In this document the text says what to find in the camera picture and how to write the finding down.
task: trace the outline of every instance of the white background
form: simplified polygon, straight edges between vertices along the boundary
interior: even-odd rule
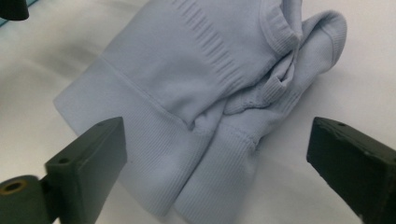
[[[52,100],[93,62],[147,0],[40,0],[30,18],[0,28],[0,182],[44,176],[43,164],[76,136]],[[348,37],[321,76],[262,142],[261,163],[237,223],[358,224],[305,160],[312,119],[336,119],[396,148],[396,1],[306,0],[306,19],[342,12]],[[186,223],[156,218],[116,184],[97,223]]]

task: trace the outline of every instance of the knit fabric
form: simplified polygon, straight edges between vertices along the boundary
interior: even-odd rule
[[[292,25],[300,11],[295,0],[151,0],[54,103],[77,134],[123,117],[128,162],[120,181],[148,211],[165,215],[205,153],[225,99],[298,45]]]
[[[305,21],[302,29],[304,38],[295,64],[289,57],[278,64],[295,65],[292,70],[282,68],[294,73],[285,93],[265,108],[246,108],[221,118],[209,149],[177,197],[177,211],[191,223],[234,222],[255,174],[259,141],[290,113],[315,77],[338,61],[347,36],[342,15],[323,12]]]

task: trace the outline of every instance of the black plastic part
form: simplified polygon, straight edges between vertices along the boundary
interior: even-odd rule
[[[47,175],[0,184],[0,224],[93,224],[127,159],[122,118],[108,119],[46,163]]]
[[[26,0],[0,0],[0,18],[24,21],[29,18]]]
[[[395,150],[344,123],[315,118],[307,160],[364,223],[396,223]]]

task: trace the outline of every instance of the white table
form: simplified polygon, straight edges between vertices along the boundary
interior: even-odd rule
[[[44,176],[43,164],[76,136],[52,100],[93,62],[147,0],[39,0],[30,19],[0,28],[0,181]],[[261,163],[238,223],[358,224],[305,160],[312,119],[337,119],[396,148],[396,1],[304,1],[304,18],[341,11],[345,51],[262,142]],[[186,223],[156,218],[116,184],[97,223]]]

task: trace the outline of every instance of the white surface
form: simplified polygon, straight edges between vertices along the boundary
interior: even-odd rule
[[[38,175],[76,136],[53,98],[78,77],[147,0],[40,0],[30,19],[0,28],[0,181]],[[238,223],[358,224],[305,161],[312,119],[337,119],[396,148],[396,2],[306,0],[304,18],[336,9],[348,38],[281,127],[262,142],[261,163]],[[117,184],[97,223],[186,223],[156,218]]]

